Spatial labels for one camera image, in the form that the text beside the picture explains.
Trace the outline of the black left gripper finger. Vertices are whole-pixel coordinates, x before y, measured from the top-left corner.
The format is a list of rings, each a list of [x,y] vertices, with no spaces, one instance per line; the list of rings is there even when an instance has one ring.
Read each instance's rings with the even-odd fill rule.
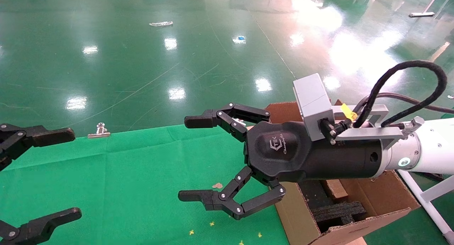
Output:
[[[71,128],[47,130],[44,126],[17,127],[2,123],[0,127],[0,170],[3,171],[31,147],[46,147],[75,140]]]
[[[1,245],[37,245],[47,242],[53,231],[61,225],[76,221],[82,217],[81,209],[73,207],[56,212],[29,222],[16,228],[0,221]]]

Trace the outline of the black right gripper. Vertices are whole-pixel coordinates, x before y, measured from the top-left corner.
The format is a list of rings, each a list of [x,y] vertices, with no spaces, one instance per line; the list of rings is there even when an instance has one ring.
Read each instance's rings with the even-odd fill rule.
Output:
[[[347,140],[334,145],[326,139],[312,141],[303,122],[271,124],[270,115],[264,109],[229,103],[201,115],[185,116],[186,128],[221,127],[239,142],[245,142],[248,166],[220,192],[182,190],[178,199],[199,201],[206,211],[223,211],[240,220],[281,201],[286,189],[279,182],[370,178],[377,174],[382,158],[378,139]],[[257,125],[248,131],[236,119]],[[252,175],[270,190],[237,203],[234,196]]]

